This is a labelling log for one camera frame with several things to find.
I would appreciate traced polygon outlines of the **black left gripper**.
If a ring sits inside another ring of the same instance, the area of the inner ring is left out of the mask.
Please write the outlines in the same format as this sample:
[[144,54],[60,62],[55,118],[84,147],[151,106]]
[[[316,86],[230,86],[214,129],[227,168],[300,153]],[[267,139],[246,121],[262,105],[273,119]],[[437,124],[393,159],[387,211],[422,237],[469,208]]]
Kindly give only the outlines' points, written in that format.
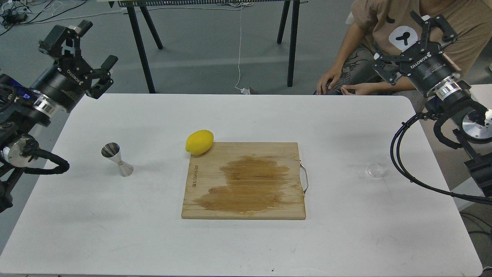
[[56,25],[44,40],[39,40],[41,53],[59,59],[35,80],[33,89],[67,113],[72,112],[84,93],[99,99],[113,85],[110,71],[118,61],[117,56],[109,55],[98,69],[81,58],[80,39],[92,26],[88,20],[78,26]]

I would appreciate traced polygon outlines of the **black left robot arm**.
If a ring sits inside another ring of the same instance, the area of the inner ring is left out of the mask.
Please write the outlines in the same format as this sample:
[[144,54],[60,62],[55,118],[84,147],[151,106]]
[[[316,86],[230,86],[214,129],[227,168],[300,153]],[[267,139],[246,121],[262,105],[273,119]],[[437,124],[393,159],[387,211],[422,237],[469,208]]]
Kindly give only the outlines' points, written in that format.
[[47,127],[57,110],[70,113],[83,96],[100,98],[112,85],[110,70],[118,61],[109,55],[100,68],[93,68],[81,55],[80,40],[93,23],[78,26],[56,25],[39,51],[54,63],[26,87],[6,74],[1,75],[1,182],[0,209],[11,208],[11,191],[23,174],[59,175],[69,170],[65,159],[41,149],[30,135],[36,125]]

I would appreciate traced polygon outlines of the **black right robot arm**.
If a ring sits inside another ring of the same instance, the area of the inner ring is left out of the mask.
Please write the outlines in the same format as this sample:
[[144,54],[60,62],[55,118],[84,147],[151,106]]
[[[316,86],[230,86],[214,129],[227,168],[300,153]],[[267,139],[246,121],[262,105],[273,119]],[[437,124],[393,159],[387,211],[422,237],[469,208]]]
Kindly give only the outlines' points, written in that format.
[[[401,77],[407,77],[413,86],[430,100],[429,112],[419,112],[394,135],[390,145],[390,158],[394,167],[411,182],[441,194],[473,203],[491,204],[491,154],[477,153],[472,144],[491,142],[491,110],[473,100],[470,86],[460,80],[460,69],[444,53],[443,47],[457,40],[457,33],[443,15],[420,17],[411,11],[411,17],[421,27],[421,38],[399,55],[386,55],[374,45],[373,68],[386,82],[395,85]],[[465,162],[471,177],[483,196],[469,196],[444,191],[424,184],[404,167],[400,157],[400,145],[411,126],[420,119],[435,121],[435,137],[452,149],[464,149],[470,160]]]

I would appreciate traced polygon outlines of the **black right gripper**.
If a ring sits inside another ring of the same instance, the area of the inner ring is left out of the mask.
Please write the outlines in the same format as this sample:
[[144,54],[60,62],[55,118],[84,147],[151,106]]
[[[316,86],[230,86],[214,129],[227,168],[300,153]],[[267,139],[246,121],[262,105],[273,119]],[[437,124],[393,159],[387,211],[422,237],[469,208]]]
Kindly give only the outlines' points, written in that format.
[[[411,11],[410,15],[422,29],[418,45],[402,52],[400,56],[403,60],[400,63],[384,58],[381,54],[374,54],[372,68],[391,86],[395,86],[401,75],[404,75],[424,97],[430,97],[435,95],[435,87],[442,81],[461,77],[462,70],[440,49],[455,43],[457,33],[443,15],[420,17],[415,11]],[[431,44],[434,28],[442,32],[441,41],[437,42],[439,46]]]

